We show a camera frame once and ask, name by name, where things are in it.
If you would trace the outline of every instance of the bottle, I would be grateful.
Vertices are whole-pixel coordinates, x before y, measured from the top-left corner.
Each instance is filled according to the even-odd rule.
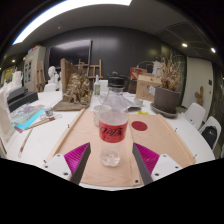
[[[96,96],[100,95],[100,82],[98,75],[96,75],[96,81],[94,83],[94,95]]]
[[[123,78],[109,77],[108,94],[99,112],[100,159],[105,166],[117,166],[121,159],[128,124],[123,89]]]

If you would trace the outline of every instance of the black object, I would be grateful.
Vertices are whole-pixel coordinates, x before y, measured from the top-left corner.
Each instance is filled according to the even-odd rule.
[[[150,173],[148,172],[135,143],[133,143],[132,153],[133,153],[133,155],[135,157],[135,160],[137,162],[137,165],[138,165],[139,171],[141,173],[141,177],[142,177],[142,180],[144,182],[144,185],[152,183],[153,179],[152,179]]]
[[[169,114],[175,114],[180,101],[180,93],[168,89],[155,87],[154,107]]]
[[[25,92],[22,97],[19,99],[14,100],[11,103],[8,103],[10,113],[16,110],[17,108],[21,107],[26,103],[32,103],[38,100],[38,95],[36,92]]]
[[[124,78],[121,77],[109,77],[108,87],[124,88]]]
[[[89,143],[83,153],[82,159],[81,159],[78,167],[76,168],[75,172],[72,175],[72,178],[70,180],[72,183],[79,185],[79,183],[82,179],[82,175],[84,173],[86,163],[87,163],[90,153],[91,153],[91,147],[90,147],[90,143]]]
[[[25,92],[26,92],[26,88],[25,87],[21,87],[21,88],[15,90],[15,91],[11,92],[9,94],[8,98],[7,98],[7,102],[11,103],[11,102],[13,102],[13,101],[23,97]]]
[[[217,129],[215,126],[207,126],[201,134],[206,142],[209,144],[210,148],[213,148],[213,145],[217,138]]]

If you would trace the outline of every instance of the lamp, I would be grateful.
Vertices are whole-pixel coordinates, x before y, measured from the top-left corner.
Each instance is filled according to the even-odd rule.
[[[113,4],[113,5],[124,5],[129,6],[132,0],[82,0],[82,1],[74,1],[67,0],[62,3],[50,8],[39,17],[37,17],[33,22],[31,22],[22,33],[16,38],[14,44],[21,43],[23,40],[29,36],[35,29],[41,26],[43,23],[52,19],[55,16],[58,16],[64,12],[70,11],[72,9],[77,9],[90,5],[100,5],[100,4]]]

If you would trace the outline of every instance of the cabinet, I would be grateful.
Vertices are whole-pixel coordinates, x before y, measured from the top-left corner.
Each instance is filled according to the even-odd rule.
[[[45,52],[45,47],[35,46],[26,55],[24,63],[24,86],[30,92],[38,91],[36,87],[36,73],[37,70],[42,69],[41,62],[44,64]]]

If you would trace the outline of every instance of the red label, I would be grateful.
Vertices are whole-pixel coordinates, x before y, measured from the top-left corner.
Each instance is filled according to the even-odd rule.
[[[121,142],[125,138],[127,123],[122,125],[107,125],[99,120],[99,133],[100,138],[109,143]]]

